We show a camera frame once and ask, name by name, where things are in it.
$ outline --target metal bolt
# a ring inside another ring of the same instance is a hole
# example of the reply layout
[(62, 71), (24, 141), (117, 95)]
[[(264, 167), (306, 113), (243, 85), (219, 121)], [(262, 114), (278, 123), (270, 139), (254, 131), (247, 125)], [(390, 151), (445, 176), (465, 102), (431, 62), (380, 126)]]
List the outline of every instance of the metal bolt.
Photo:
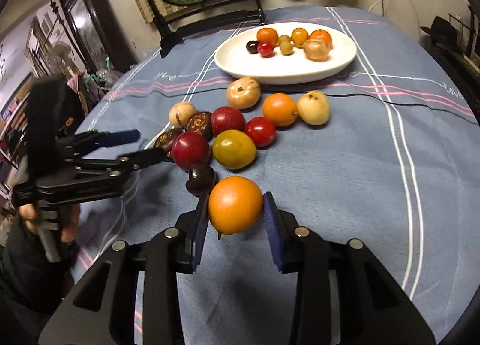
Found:
[(360, 239), (350, 240), (350, 246), (354, 249), (360, 250), (363, 247), (363, 242)]
[(179, 231), (175, 227), (170, 227), (169, 229), (165, 230), (165, 236), (167, 238), (175, 238), (179, 234)]
[(310, 234), (310, 230), (306, 227), (297, 227), (295, 229), (296, 236), (303, 237), (303, 236), (308, 236), (308, 234)]
[(125, 247), (126, 247), (126, 243), (125, 241), (115, 241), (113, 244), (112, 244), (112, 249), (114, 249), (115, 251), (120, 251), (120, 250), (123, 250)]

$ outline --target orange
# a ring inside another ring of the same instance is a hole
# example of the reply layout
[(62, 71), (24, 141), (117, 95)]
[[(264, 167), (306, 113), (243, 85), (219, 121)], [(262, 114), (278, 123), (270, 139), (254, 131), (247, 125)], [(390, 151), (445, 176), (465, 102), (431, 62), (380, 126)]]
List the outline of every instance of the orange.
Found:
[(303, 48), (303, 43), (308, 40), (308, 32), (303, 28), (295, 28), (292, 32), (292, 41), (298, 48)]
[(332, 49), (332, 35), (324, 29), (317, 29), (313, 31), (310, 35), (310, 39), (323, 40), (327, 43), (328, 47)]
[(269, 95), (263, 102), (262, 113), (277, 127), (286, 127), (297, 118), (297, 104), (289, 95), (275, 93)]
[(275, 47), (278, 42), (278, 33), (273, 28), (262, 28), (257, 32), (257, 40), (267, 41)]
[(210, 223), (222, 234), (249, 229), (260, 217), (262, 208), (262, 191), (256, 183), (241, 176), (221, 180), (208, 200)]

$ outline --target white oval dish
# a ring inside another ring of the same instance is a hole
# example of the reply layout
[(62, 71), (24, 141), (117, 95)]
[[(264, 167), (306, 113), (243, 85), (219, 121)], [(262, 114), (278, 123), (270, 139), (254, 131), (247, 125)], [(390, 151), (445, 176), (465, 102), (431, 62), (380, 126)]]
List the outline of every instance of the white oval dish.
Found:
[[(275, 47), (274, 56), (262, 58), (250, 54), (246, 45), (257, 39), (262, 28), (274, 28), (279, 36), (291, 35), (295, 28), (304, 28), (309, 34), (325, 29), (332, 35), (333, 48), (326, 62), (308, 60), (300, 48), (293, 48), (291, 55), (282, 55)], [(263, 25), (242, 32), (224, 41), (215, 51), (216, 65), (235, 78), (253, 77), (260, 83), (290, 85), (307, 83), (335, 75), (347, 67), (357, 55), (357, 46), (348, 36), (335, 29), (311, 23), (278, 23)]]

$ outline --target blue tablecloth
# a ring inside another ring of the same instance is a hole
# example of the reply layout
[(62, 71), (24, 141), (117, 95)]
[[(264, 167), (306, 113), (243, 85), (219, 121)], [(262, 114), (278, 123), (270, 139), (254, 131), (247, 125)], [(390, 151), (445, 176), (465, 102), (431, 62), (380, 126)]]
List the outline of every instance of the blue tablecloth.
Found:
[[(330, 97), (327, 127), (313, 130), (298, 121), (241, 174), (272, 191), (279, 208), (324, 239), (362, 239), (440, 341), (480, 283), (480, 129), (471, 110), (435, 61), (388, 20), (325, 7), (284, 8), (267, 18), (270, 24), (302, 21), (338, 29), (354, 39), (358, 56), (335, 77), (266, 86), (263, 96), (280, 90), (298, 99), (322, 89), (376, 98)], [(125, 74), (81, 131), (137, 128), (142, 141), (92, 156), (113, 158), (145, 147), (167, 128), (168, 111), (178, 101), (209, 111), (225, 105), (224, 89), (232, 79), (216, 67), (213, 54), (245, 29), (241, 24), (186, 40), (166, 58), (157, 51)], [(261, 108), (245, 115), (261, 115)], [(221, 178), (230, 175), (214, 161), (212, 166)], [(195, 208), (186, 179), (175, 165), (163, 163), (133, 175), (122, 198), (83, 205), (75, 278), (114, 240), (149, 240)], [(178, 276), (186, 343), (287, 343), (295, 285), (296, 275), (281, 275), (274, 266), (262, 222), (220, 241), (209, 227), (198, 271)], [(136, 343), (141, 284), (139, 289)]]

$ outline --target red tomato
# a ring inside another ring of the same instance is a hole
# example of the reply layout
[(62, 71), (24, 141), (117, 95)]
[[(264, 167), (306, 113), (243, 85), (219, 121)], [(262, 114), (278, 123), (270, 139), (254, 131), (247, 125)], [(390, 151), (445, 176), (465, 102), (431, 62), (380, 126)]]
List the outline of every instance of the red tomato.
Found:
[(269, 58), (270, 56), (273, 56), (273, 49), (273, 44), (267, 41), (261, 41), (257, 46), (257, 51), (262, 58)]
[(245, 133), (257, 147), (271, 145), (277, 137), (275, 125), (266, 117), (258, 116), (251, 119), (245, 126)]

